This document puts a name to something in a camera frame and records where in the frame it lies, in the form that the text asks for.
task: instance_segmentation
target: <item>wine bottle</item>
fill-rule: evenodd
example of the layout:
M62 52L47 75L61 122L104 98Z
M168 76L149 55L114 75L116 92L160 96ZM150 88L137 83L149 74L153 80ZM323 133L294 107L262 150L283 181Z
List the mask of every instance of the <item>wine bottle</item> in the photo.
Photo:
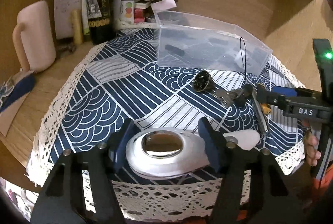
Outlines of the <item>wine bottle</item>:
M113 0L86 0L90 37L94 44L115 37L113 26Z

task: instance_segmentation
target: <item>plastic container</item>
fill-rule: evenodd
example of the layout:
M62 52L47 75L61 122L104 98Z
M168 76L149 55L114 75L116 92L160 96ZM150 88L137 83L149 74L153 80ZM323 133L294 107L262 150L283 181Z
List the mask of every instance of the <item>plastic container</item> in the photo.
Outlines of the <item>plastic container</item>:
M159 26L158 66L244 72L240 37L246 47L247 73L259 75L272 54L268 46L237 25L189 13L154 14Z

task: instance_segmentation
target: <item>blue patterned tablecloth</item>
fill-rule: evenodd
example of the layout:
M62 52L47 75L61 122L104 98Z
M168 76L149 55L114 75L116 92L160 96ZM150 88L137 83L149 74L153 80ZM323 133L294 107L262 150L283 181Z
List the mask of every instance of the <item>blue patterned tablecloth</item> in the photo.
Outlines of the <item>blue patterned tablecloth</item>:
M159 67L153 31L142 29L120 35L108 42L92 60L80 78L59 127L49 161L54 163L64 149L87 151L120 129L128 117L140 129L175 127L197 131L198 120L206 116L214 129L222 133L243 129L257 130L251 101L244 108L225 109L209 94L192 89L192 79L201 69ZM217 88L227 90L244 84L244 73L209 70ZM272 86L293 85L281 73L272 56L260 76L247 74L247 82ZM272 107L271 134L261 138L257 149L267 148L278 156L303 136L299 121L286 118ZM182 178L181 184L218 178L205 167ZM179 179L152 182L132 172L126 163L114 181L136 184L170 185Z

